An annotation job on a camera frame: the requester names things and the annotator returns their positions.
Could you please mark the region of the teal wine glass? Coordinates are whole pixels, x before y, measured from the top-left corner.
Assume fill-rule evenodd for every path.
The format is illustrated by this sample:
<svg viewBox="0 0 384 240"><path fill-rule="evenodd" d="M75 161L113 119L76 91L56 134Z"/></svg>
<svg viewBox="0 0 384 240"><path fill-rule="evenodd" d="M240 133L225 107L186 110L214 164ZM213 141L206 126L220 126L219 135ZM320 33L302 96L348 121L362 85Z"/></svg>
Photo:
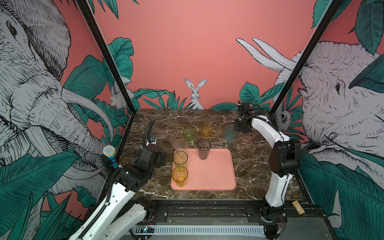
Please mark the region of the teal wine glass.
<svg viewBox="0 0 384 240"><path fill-rule="evenodd" d="M229 124L225 129L225 141L231 143L237 135L237 131L234 129L234 124Z"/></svg>

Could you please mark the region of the light green tall glass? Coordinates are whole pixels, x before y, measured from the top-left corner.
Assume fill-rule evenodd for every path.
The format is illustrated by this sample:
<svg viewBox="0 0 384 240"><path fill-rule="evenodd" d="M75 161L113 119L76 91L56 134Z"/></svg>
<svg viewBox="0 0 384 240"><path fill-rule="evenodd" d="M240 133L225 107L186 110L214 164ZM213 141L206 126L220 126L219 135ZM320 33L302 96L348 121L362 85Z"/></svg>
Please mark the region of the light green tall glass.
<svg viewBox="0 0 384 240"><path fill-rule="evenodd" d="M173 163L176 167L187 167L188 154L185 151L177 151L173 156Z"/></svg>

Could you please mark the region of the clear glass tumbler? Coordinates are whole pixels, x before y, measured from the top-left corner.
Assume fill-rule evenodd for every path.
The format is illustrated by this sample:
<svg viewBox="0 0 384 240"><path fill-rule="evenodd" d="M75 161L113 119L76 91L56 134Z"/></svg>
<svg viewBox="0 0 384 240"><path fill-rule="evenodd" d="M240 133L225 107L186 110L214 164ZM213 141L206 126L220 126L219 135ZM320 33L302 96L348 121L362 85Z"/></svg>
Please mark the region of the clear glass tumbler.
<svg viewBox="0 0 384 240"><path fill-rule="evenodd" d="M175 152L183 151L186 152L188 150L189 143L185 139L177 139L174 142Z"/></svg>

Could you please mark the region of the amber tall glass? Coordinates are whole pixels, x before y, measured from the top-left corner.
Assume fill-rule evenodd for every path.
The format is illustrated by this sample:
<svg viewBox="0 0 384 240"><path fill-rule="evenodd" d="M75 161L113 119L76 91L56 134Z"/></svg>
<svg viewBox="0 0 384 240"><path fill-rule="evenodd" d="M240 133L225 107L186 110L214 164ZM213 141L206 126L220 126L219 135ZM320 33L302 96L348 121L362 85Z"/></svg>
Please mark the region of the amber tall glass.
<svg viewBox="0 0 384 240"><path fill-rule="evenodd" d="M184 186L187 177L188 177L188 170L184 166L177 166L172 171L172 178L177 183L178 186Z"/></svg>

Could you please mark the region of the yellow short glass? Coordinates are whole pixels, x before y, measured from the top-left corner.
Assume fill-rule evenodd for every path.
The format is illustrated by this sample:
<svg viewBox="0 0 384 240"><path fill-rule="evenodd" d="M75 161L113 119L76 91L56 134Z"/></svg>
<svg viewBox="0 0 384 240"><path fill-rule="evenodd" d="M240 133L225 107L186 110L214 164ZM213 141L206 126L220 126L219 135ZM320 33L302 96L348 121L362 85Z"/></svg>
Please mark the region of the yellow short glass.
<svg viewBox="0 0 384 240"><path fill-rule="evenodd" d="M201 135L203 138L207 139L211 136L212 130L213 130L213 125L210 123L203 123L200 126L201 130Z"/></svg>

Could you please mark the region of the green short glass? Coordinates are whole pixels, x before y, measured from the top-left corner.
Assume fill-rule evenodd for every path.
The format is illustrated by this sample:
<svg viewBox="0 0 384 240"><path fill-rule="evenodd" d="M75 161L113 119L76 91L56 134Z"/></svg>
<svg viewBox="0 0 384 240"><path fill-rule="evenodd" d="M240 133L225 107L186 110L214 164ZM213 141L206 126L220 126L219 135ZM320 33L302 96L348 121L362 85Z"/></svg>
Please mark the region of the green short glass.
<svg viewBox="0 0 384 240"><path fill-rule="evenodd" d="M195 129L193 127L185 127L183 129L183 136L184 136L184 139L188 142L188 143L192 143L195 139L195 135L196 135L196 132L195 132Z"/></svg>

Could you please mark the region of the dark brown glass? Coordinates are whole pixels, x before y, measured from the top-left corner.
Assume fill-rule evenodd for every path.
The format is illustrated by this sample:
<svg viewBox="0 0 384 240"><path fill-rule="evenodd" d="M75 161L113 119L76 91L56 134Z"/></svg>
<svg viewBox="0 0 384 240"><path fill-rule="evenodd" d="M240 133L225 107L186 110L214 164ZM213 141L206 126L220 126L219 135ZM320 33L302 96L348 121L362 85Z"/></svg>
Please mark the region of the dark brown glass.
<svg viewBox="0 0 384 240"><path fill-rule="evenodd" d="M197 143L198 155L201 160L206 160L210 153L211 142L208 139L201 139Z"/></svg>

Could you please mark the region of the pink square tray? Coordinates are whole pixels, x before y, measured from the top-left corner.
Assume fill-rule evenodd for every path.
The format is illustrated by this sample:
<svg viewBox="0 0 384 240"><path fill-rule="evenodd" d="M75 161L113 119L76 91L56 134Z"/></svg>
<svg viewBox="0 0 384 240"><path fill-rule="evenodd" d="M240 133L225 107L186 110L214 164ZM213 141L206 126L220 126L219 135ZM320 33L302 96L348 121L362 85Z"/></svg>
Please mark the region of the pink square tray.
<svg viewBox="0 0 384 240"><path fill-rule="evenodd" d="M183 186L171 179L176 191L232 191L236 178L232 153L228 149L211 149L206 160L199 158L198 149L187 149L188 177Z"/></svg>

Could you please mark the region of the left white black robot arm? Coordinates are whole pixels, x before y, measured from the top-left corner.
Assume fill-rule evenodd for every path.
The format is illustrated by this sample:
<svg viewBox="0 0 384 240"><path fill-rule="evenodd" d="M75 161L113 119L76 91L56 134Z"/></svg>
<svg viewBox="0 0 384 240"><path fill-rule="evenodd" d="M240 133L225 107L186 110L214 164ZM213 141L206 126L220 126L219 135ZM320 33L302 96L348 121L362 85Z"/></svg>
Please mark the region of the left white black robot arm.
<svg viewBox="0 0 384 240"><path fill-rule="evenodd" d="M155 218L155 204L140 197L121 217L118 213L136 192L154 176L155 168L165 165L166 152L154 144L139 151L133 162L115 170L102 203L69 238L71 240L119 240L131 228Z"/></svg>

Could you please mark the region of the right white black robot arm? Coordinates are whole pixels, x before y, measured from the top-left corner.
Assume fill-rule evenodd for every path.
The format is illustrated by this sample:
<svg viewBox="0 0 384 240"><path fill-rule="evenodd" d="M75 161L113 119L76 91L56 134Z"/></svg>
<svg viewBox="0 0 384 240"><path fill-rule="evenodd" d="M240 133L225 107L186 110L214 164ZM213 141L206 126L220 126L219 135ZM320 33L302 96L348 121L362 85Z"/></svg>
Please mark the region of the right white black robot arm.
<svg viewBox="0 0 384 240"><path fill-rule="evenodd" d="M283 214L289 182L301 165L301 143L282 133L267 111L255 110L249 102L241 101L238 101L238 110L239 119L235 120L234 130L250 134L255 129L272 147L268 161L271 181L261 207L263 218L271 222Z"/></svg>

